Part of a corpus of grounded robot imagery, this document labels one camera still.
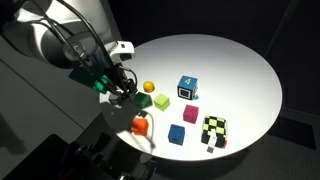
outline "orange cube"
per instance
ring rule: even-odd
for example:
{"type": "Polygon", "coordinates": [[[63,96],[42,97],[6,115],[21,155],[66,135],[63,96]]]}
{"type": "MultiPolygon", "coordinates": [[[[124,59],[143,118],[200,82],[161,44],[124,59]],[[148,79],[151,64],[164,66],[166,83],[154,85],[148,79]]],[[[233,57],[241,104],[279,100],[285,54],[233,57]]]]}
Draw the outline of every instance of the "orange cube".
{"type": "Polygon", "coordinates": [[[146,136],[148,134],[149,123],[145,118],[134,118],[131,131],[135,135],[146,136]]]}

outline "number 4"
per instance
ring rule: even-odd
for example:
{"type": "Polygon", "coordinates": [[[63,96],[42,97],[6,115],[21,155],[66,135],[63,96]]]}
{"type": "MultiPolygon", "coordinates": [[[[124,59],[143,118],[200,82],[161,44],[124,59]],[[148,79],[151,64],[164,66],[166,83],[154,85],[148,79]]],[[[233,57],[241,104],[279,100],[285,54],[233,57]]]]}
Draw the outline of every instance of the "number 4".
{"type": "Polygon", "coordinates": [[[187,79],[186,81],[184,81],[186,84],[190,84],[190,82],[191,82],[191,79],[187,79]]]}

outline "toy block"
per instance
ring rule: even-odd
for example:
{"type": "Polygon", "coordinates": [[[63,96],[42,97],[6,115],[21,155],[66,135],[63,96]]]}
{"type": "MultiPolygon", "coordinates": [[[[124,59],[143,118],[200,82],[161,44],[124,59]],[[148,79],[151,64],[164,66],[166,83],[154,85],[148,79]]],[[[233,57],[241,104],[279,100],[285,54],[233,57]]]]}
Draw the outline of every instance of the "toy block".
{"type": "Polygon", "coordinates": [[[141,109],[144,109],[146,107],[149,107],[152,105],[151,96],[148,94],[144,94],[141,92],[138,92],[132,99],[133,104],[138,106],[141,109]]]}
{"type": "Polygon", "coordinates": [[[183,120],[195,124],[197,121],[199,108],[196,106],[186,105],[183,112],[183,120]]]}
{"type": "Polygon", "coordinates": [[[184,99],[192,100],[198,89],[198,79],[188,76],[182,76],[177,86],[178,96],[184,99]]]}
{"type": "Polygon", "coordinates": [[[171,124],[168,134],[169,142],[173,144],[182,145],[184,140],[185,130],[184,127],[171,124]]]}
{"type": "Polygon", "coordinates": [[[133,120],[131,131],[135,135],[146,136],[148,134],[149,123],[145,118],[135,118],[133,120]]]}
{"type": "Polygon", "coordinates": [[[227,121],[223,118],[206,116],[203,123],[201,142],[208,144],[210,137],[215,130],[217,141],[215,146],[225,148],[227,143],[227,121]]]}
{"type": "Polygon", "coordinates": [[[163,94],[159,94],[155,99],[154,99],[154,105],[156,108],[160,109],[161,111],[165,111],[167,107],[170,105],[170,100],[167,96],[163,94]]]}

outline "green cube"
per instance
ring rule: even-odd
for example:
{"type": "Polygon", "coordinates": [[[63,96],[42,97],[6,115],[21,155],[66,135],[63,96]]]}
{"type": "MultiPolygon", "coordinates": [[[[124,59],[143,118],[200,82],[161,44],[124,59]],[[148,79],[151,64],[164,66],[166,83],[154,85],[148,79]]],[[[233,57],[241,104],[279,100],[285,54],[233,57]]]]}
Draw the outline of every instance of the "green cube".
{"type": "Polygon", "coordinates": [[[154,99],[154,105],[156,108],[160,109],[161,111],[165,111],[167,107],[170,105],[169,98],[163,94],[159,94],[155,99],[154,99]]]}
{"type": "Polygon", "coordinates": [[[146,107],[149,107],[152,105],[151,96],[148,94],[144,94],[141,92],[138,92],[134,98],[132,99],[133,104],[138,106],[141,109],[144,109],[146,107]]]}

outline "blue cube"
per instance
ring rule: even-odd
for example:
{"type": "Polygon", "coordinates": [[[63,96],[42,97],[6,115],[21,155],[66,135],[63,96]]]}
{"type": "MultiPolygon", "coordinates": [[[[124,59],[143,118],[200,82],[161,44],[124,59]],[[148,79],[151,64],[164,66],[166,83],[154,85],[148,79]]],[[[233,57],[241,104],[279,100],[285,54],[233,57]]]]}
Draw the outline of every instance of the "blue cube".
{"type": "Polygon", "coordinates": [[[169,142],[173,144],[182,145],[184,139],[184,127],[171,124],[170,131],[168,134],[169,142]]]}
{"type": "Polygon", "coordinates": [[[198,79],[188,76],[182,76],[178,84],[178,96],[184,99],[192,100],[198,89],[198,79]]]}

